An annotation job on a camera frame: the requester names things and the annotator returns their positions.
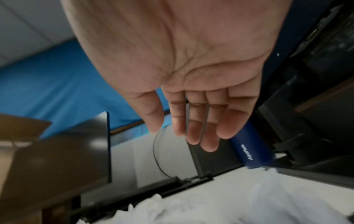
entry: blue cylinder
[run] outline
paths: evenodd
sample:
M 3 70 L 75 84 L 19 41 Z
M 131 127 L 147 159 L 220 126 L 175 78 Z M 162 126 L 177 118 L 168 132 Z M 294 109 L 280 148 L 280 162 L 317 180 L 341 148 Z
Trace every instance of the blue cylinder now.
M 275 158 L 250 121 L 230 141 L 244 165 L 250 169 L 267 165 Z

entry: white ceiling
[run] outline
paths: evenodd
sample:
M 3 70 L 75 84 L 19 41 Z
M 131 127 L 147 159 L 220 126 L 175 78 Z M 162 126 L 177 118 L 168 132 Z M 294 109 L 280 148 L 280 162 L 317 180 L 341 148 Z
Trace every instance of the white ceiling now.
M 0 67 L 73 37 L 59 0 L 0 0 Z

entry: plastic bag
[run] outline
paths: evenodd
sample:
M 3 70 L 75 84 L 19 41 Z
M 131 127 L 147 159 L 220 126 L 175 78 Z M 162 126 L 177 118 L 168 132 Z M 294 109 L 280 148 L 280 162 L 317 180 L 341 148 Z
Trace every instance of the plastic bag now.
M 313 192 L 286 192 L 276 169 L 268 170 L 263 182 L 253 189 L 249 203 L 242 218 L 247 224 L 351 224 Z

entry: blue bottle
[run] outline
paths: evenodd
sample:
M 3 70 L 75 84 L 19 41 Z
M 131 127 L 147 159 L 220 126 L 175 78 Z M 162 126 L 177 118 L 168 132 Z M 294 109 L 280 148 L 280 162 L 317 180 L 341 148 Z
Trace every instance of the blue bottle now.
M 267 165 L 275 158 L 250 121 L 230 141 L 244 165 L 250 169 Z

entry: wooden edge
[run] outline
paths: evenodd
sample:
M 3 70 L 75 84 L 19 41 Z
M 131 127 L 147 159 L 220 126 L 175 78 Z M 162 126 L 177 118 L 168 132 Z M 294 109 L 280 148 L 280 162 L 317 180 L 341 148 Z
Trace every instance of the wooden edge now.
M 325 100 L 326 98 L 331 97 L 332 95 L 336 94 L 337 92 L 346 90 L 347 88 L 349 88 L 353 85 L 354 85 L 354 76 L 339 83 L 338 85 L 324 91 L 323 93 L 320 93 L 319 95 L 305 101 L 304 103 L 297 106 L 295 108 L 295 111 L 302 112 L 302 111 L 308 109 L 309 107 Z
M 170 114 L 170 113 L 171 113 L 170 110 L 165 110 L 164 111 L 164 115 L 167 115 L 167 114 Z M 113 129 L 113 130 L 110 131 L 111 136 L 119 134 L 119 133 L 122 133 L 122 132 L 124 132 L 124 131 L 126 131 L 128 129 L 131 129 L 133 127 L 139 126 L 139 125 L 144 124 L 144 123 L 145 122 L 143 120 L 139 120 L 139 121 L 133 122 L 131 124 L 128 124 L 128 125 Z

